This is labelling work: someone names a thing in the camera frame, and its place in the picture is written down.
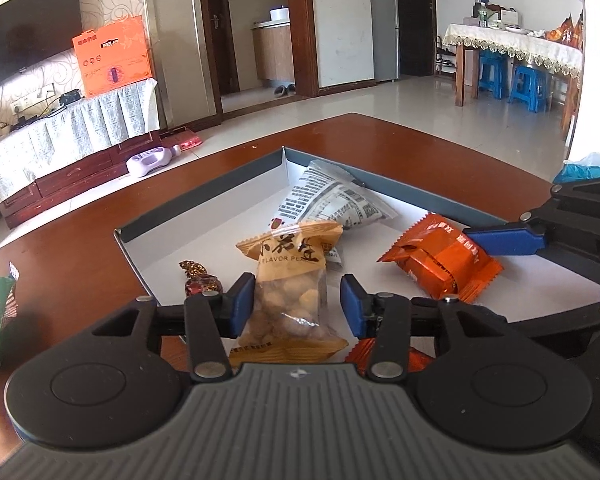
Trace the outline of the red gold candy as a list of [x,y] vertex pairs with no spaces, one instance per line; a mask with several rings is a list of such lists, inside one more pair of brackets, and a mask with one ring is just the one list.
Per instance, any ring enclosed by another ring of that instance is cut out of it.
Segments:
[[178,265],[186,275],[184,288],[187,297],[197,294],[222,294],[221,281],[215,275],[210,274],[201,263],[194,260],[183,260]]

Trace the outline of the long orange snack stick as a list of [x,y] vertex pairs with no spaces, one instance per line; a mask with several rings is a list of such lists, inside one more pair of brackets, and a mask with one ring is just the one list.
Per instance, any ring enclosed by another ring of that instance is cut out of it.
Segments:
[[[375,342],[375,338],[360,339],[344,358],[344,362],[354,364],[358,372],[363,375]],[[410,355],[408,356],[408,370],[410,372],[421,372],[432,362],[434,362],[434,358],[431,356],[427,356],[426,353],[413,347],[410,348]]]

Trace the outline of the tan peanut snack bag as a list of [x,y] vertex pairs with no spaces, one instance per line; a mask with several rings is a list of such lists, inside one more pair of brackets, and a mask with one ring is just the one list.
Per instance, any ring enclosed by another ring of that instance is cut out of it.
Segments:
[[239,242],[256,260],[250,318],[230,352],[246,363],[321,363],[347,348],[329,326],[326,255],[343,228],[336,221],[303,221]]

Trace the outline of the orange snack packet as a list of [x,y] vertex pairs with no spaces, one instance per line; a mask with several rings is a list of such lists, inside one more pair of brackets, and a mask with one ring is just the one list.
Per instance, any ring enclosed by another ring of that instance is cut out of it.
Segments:
[[433,212],[404,231],[378,262],[395,263],[435,300],[456,295],[466,304],[503,271],[498,260]]

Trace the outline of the blue plastic bag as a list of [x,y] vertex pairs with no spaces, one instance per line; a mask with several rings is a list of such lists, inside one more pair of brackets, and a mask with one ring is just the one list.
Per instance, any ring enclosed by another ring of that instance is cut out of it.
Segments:
[[565,162],[562,169],[554,177],[554,184],[600,178],[600,154],[593,153],[577,162]]

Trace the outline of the grey blue shallow box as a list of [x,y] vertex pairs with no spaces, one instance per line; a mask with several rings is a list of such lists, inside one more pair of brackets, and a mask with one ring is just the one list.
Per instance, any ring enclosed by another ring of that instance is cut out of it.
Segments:
[[320,189],[327,205],[317,220],[272,225],[273,216],[301,180],[313,156],[290,148],[263,156],[176,196],[114,232],[126,260],[148,295],[162,306],[185,298],[183,260],[202,264],[223,285],[256,272],[259,258],[239,243],[260,235],[270,239],[272,278],[316,272],[328,291],[332,325],[342,322],[339,284],[351,273],[369,292],[422,296],[424,290],[393,262],[380,256],[426,214],[435,212],[457,229],[495,226],[500,218],[450,198],[432,194],[379,174],[350,168],[360,180],[348,200],[328,184]]

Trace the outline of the newspaper print snack packet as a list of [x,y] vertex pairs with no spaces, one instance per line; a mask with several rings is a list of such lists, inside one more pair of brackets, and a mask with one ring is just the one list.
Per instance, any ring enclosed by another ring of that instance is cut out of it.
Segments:
[[302,171],[270,221],[275,230],[303,221],[336,221],[347,231],[392,220],[398,213],[349,171],[314,159]]

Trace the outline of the blue plastic stool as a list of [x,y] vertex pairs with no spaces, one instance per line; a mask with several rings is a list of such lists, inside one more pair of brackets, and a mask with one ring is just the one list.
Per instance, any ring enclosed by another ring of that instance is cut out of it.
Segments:
[[478,89],[492,93],[495,99],[505,98],[507,91],[508,64],[507,56],[490,50],[482,50],[479,54]]
[[514,66],[508,102],[523,102],[532,113],[546,112],[550,97],[549,82],[546,70],[517,64]]

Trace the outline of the white purple bottle on floor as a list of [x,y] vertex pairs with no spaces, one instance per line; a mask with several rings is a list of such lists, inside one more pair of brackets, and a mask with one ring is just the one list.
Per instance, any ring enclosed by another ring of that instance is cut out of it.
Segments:
[[170,148],[157,146],[133,155],[126,161],[125,166],[131,176],[142,178],[150,174],[151,171],[168,166],[172,159],[181,154],[182,150],[178,145]]

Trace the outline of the red item on floor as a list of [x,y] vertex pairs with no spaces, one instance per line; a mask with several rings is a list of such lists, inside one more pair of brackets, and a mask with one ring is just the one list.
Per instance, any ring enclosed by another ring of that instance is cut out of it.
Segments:
[[202,139],[188,127],[178,127],[160,133],[161,144],[166,148],[177,146],[182,152],[201,146]]

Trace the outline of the dining table with lace cloth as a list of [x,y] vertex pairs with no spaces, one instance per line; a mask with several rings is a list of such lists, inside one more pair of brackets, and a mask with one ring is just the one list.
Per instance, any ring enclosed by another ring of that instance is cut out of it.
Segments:
[[498,52],[516,61],[541,67],[552,75],[567,79],[567,99],[562,111],[560,131],[567,139],[577,115],[583,73],[583,52],[560,42],[475,25],[449,24],[442,44],[456,47],[455,105],[465,103],[465,53],[468,50]]

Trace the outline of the tv cabinet with cloth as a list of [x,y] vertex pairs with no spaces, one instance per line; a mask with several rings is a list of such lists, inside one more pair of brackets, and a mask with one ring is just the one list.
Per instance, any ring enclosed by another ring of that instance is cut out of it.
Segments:
[[0,214],[10,228],[126,173],[160,145],[157,81],[68,105],[0,141]]

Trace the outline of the orange gift box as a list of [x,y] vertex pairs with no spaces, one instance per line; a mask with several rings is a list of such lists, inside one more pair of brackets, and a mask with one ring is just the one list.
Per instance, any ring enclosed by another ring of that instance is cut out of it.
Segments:
[[128,16],[72,40],[84,94],[100,96],[152,77],[144,20]]

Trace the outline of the wooden kitchen cabinet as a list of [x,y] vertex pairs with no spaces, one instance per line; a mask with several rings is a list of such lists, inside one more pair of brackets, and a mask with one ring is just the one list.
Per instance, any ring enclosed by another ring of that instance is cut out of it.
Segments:
[[262,81],[294,82],[294,52],[289,23],[252,30],[257,76]]

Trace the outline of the black wall television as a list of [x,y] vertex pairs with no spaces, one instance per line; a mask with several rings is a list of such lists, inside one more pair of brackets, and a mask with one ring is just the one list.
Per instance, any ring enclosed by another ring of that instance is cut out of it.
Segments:
[[72,48],[83,30],[80,0],[8,0],[0,5],[0,85]]

